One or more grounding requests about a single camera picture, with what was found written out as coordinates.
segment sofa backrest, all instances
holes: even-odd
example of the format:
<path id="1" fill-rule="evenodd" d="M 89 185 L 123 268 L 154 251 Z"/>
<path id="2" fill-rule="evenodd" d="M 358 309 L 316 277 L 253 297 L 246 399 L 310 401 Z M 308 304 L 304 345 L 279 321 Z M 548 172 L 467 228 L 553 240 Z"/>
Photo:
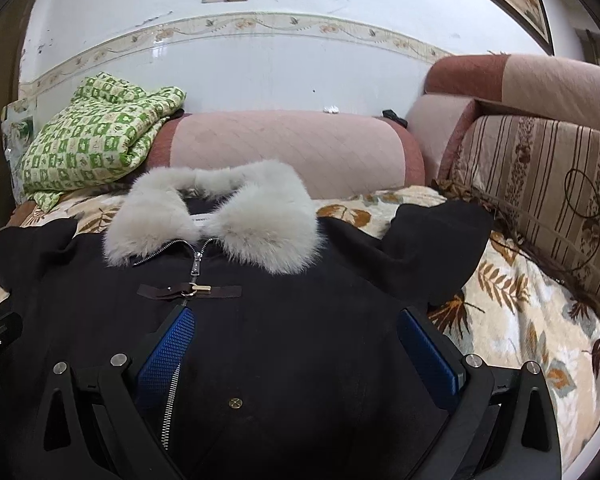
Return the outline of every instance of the sofa backrest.
<path id="1" fill-rule="evenodd" d="M 464 95 L 600 130 L 600 66 L 549 56 L 449 56 L 427 74 L 426 93 Z"/>

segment brown leather strap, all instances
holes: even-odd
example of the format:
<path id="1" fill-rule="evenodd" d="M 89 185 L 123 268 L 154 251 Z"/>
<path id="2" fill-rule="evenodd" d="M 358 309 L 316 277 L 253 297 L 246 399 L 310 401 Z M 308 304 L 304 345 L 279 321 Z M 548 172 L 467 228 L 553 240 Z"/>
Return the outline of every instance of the brown leather strap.
<path id="1" fill-rule="evenodd" d="M 155 288 L 150 285 L 138 287 L 138 294 L 150 300 L 174 300 L 183 296 L 188 298 L 240 298 L 242 287 L 240 285 L 212 286 L 210 292 L 198 292 L 193 296 L 190 296 L 190 292 L 190 283 L 178 283 L 167 288 Z"/>

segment striped fabric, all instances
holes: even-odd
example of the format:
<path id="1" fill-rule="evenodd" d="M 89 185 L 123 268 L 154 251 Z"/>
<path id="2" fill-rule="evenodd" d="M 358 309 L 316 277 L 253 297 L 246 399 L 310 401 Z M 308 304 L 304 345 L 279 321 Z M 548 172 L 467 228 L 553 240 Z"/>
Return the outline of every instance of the striped fabric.
<path id="1" fill-rule="evenodd" d="M 590 259 L 574 275 L 600 302 L 600 222 L 582 217 L 599 208 L 600 131 L 541 118 L 483 116 L 467 131 L 451 178 L 493 199 L 521 235 L 565 269 Z M 600 305 L 596 311 L 600 316 Z"/>

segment zipper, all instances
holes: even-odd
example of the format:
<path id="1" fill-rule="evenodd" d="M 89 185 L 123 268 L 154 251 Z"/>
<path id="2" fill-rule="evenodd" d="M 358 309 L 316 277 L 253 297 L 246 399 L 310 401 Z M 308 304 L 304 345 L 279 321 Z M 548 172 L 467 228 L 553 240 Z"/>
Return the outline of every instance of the zipper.
<path id="1" fill-rule="evenodd" d="M 191 267 L 191 275 L 190 275 L 190 282 L 193 285 L 196 283 L 196 280 L 198 279 L 198 276 L 200 275 L 200 262 L 202 261 L 202 256 L 204 256 L 204 254 L 205 254 L 206 247 L 211 242 L 215 242 L 216 240 L 217 240 L 216 238 L 209 238 L 209 240 L 205 240 L 204 243 L 202 244 L 202 247 L 200 247 L 199 251 L 195 250 L 195 248 L 193 248 L 192 245 L 189 244 L 185 240 L 181 240 L 181 239 L 172 240 L 168 244 L 166 244 L 163 247 L 161 247 L 160 249 L 158 249 L 157 252 L 150 254 L 144 260 L 142 260 L 134 265 L 140 265 L 141 263 L 144 263 L 145 261 L 153 258 L 154 256 L 157 256 L 158 254 L 160 254 L 161 252 L 166 250 L 168 247 L 171 247 L 175 243 L 184 242 L 194 252 L 193 266 Z M 171 383 L 169 384 L 169 393 L 167 395 L 167 404 L 164 407 L 164 416 L 162 418 L 162 431 L 160 432 L 160 441 L 162 443 L 162 447 L 165 450 L 169 449 L 169 434 L 171 433 L 171 415 L 173 415 L 173 405 L 176 401 L 176 392 L 178 390 L 178 380 L 179 379 L 180 379 L 180 365 L 178 364 L 176 371 L 174 371 L 174 373 L 171 377 Z"/>
<path id="2" fill-rule="evenodd" d="M 160 441 L 162 447 L 167 450 L 169 449 L 169 432 L 171 431 L 171 415 L 173 415 L 173 403 L 176 400 L 176 390 L 178 389 L 178 380 L 180 379 L 180 365 L 176 368 L 176 371 L 171 377 L 171 384 L 169 385 L 169 395 L 167 396 L 167 405 L 164 409 L 164 418 L 162 419 L 162 432 L 160 434 Z"/>

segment sofa armrest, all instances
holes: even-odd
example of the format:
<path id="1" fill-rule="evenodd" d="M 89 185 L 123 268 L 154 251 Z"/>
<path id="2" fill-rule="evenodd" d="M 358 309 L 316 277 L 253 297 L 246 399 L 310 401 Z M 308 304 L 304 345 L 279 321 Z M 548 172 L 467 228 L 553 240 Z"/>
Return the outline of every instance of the sofa armrest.
<path id="1" fill-rule="evenodd" d="M 481 115 L 480 103 L 471 97 L 426 94 L 418 98 L 407 122 L 422 152 L 427 184 L 448 177 L 464 134 Z"/>

